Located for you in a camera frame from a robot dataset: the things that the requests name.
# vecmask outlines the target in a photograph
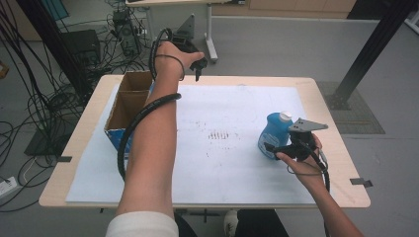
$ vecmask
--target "hand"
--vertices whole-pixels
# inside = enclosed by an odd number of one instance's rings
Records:
[[[156,71],[159,72],[161,70],[172,70],[172,73],[179,73],[180,76],[183,75],[185,68],[189,68],[191,64],[197,60],[200,60],[204,57],[203,52],[193,52],[187,53],[179,50],[172,42],[164,41],[160,43],[157,54],[161,55],[169,55],[176,57],[182,63],[182,65],[174,58],[165,57],[165,56],[158,56],[155,60]]]
[[[315,144],[318,148],[321,149],[322,145],[318,137],[313,134]],[[314,152],[318,155],[319,149],[316,149]],[[324,187],[323,178],[321,176],[321,170],[314,161],[314,159],[309,156],[303,161],[293,160],[290,156],[285,153],[279,152],[276,156],[284,161],[290,168],[296,173],[296,176],[301,181],[301,183],[310,191],[312,189],[318,189]]]

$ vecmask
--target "cardboard box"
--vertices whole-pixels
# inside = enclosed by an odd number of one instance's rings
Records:
[[[127,72],[124,75],[105,124],[105,133],[117,150],[126,127],[144,107],[152,81],[149,71]],[[131,138],[126,144],[126,156],[129,154]]]

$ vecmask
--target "wooden table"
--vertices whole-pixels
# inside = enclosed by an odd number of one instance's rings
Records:
[[[68,203],[65,201],[84,149],[89,142],[95,125],[108,102],[113,88],[121,83],[123,75],[106,75],[100,80],[83,116],[77,124],[62,156],[71,156],[70,162],[59,162],[40,198],[43,206],[69,207],[116,207],[117,203]],[[342,207],[368,207],[370,198],[364,186],[354,186],[350,179],[359,178],[358,172],[345,147],[341,135],[313,79],[291,77],[233,77],[202,76],[195,82],[195,76],[186,76],[181,85],[247,85],[269,87],[294,87],[297,89],[307,119],[327,123],[328,129],[315,133],[321,138],[323,151],[328,158],[331,190]]]
[[[212,6],[211,3],[223,3],[227,0],[143,0],[137,2],[127,2],[126,5],[131,8],[141,7],[144,8],[147,17],[148,31],[151,35],[151,39],[155,40],[154,27],[153,27],[153,14],[151,7],[153,6],[167,6],[167,5],[187,5],[187,4],[207,4],[207,32],[205,33],[207,47],[209,49],[209,58],[216,62],[218,56],[215,51],[215,47],[212,42]]]

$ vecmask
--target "white bottle cap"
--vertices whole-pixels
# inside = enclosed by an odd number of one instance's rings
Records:
[[[290,121],[292,118],[293,118],[293,115],[291,114],[291,112],[288,112],[288,111],[280,112],[280,121],[287,122],[287,121]]]

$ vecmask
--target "blue container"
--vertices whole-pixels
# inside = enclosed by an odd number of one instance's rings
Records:
[[[265,149],[265,142],[275,147],[286,146],[289,139],[289,127],[293,125],[290,112],[272,113],[267,116],[268,124],[259,136],[258,147],[269,159],[275,160],[275,154]]]

